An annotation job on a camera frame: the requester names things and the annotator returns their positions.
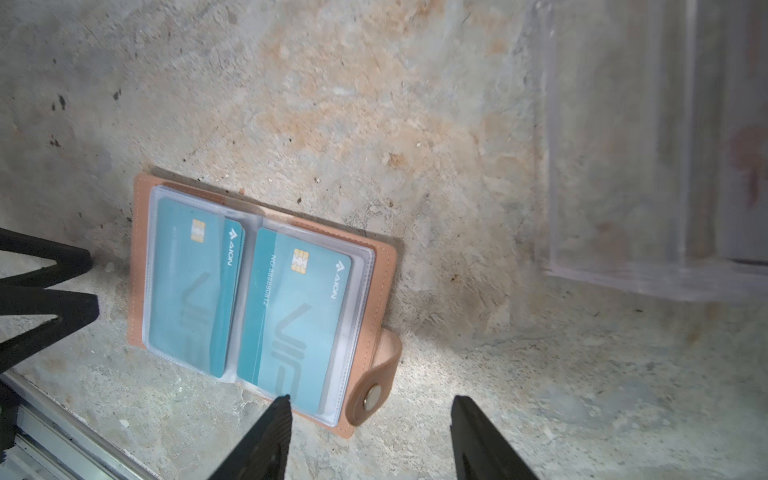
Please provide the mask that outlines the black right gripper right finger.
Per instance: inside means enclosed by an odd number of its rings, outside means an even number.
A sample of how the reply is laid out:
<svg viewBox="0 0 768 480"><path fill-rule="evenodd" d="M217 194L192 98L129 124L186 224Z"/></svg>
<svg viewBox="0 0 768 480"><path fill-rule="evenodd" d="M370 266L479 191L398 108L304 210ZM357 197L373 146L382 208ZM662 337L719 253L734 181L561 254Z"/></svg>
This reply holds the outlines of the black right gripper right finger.
<svg viewBox="0 0 768 480"><path fill-rule="evenodd" d="M539 479L469 396L454 398L450 434L457 479Z"/></svg>

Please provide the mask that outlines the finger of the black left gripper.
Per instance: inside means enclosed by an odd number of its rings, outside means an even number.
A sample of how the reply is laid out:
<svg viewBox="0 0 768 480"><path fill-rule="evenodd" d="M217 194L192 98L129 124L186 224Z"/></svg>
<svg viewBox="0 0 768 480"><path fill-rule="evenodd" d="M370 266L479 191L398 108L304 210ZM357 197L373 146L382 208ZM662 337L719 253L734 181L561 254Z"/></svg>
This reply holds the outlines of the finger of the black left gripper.
<svg viewBox="0 0 768 480"><path fill-rule="evenodd" d="M47 288L89 272L93 258L86 249L1 229L1 250L53 261L27 273L4 277L2 286Z"/></svg>
<svg viewBox="0 0 768 480"><path fill-rule="evenodd" d="M2 286L1 316L48 316L40 325L1 343L1 372L93 323L100 314L94 294Z"/></svg>

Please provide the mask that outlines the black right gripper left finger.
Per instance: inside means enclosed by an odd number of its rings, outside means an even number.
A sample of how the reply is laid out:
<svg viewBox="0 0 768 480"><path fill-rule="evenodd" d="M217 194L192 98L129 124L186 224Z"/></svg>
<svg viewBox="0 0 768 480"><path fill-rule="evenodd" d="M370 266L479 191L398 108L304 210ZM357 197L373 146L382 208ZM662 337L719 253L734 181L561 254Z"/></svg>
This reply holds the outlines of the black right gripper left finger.
<svg viewBox="0 0 768 480"><path fill-rule="evenodd" d="M209 479L284 479L292 423L290 396L275 398Z"/></svg>

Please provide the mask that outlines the teal card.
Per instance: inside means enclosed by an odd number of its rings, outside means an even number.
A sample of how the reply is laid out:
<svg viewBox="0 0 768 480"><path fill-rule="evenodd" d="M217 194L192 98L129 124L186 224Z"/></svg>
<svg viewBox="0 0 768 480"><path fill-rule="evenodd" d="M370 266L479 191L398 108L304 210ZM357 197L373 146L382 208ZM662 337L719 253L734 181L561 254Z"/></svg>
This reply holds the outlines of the teal card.
<svg viewBox="0 0 768 480"><path fill-rule="evenodd" d="M269 228L257 231L239 379L318 413L351 266L341 252Z"/></svg>
<svg viewBox="0 0 768 480"><path fill-rule="evenodd" d="M179 199L157 201L146 335L153 351L225 374L244 241L233 218Z"/></svg>

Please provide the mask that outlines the pink leather card holder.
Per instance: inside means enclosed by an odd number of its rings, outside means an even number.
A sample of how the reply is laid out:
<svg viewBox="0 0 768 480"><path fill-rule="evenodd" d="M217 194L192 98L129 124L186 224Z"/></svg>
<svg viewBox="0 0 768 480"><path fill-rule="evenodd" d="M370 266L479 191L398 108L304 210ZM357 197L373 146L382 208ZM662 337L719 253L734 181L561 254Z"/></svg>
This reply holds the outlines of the pink leather card holder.
<svg viewBox="0 0 768 480"><path fill-rule="evenodd" d="M149 174L133 206L130 344L343 438L387 400L392 245Z"/></svg>

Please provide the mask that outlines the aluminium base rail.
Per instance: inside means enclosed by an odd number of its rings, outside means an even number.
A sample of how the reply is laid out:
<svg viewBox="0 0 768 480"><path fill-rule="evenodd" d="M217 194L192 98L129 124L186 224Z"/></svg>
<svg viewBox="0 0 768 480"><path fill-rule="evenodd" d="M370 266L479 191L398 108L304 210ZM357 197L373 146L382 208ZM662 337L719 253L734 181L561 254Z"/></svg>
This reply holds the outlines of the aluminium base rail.
<svg viewBox="0 0 768 480"><path fill-rule="evenodd" d="M1 375L3 479L154 479L23 377Z"/></svg>

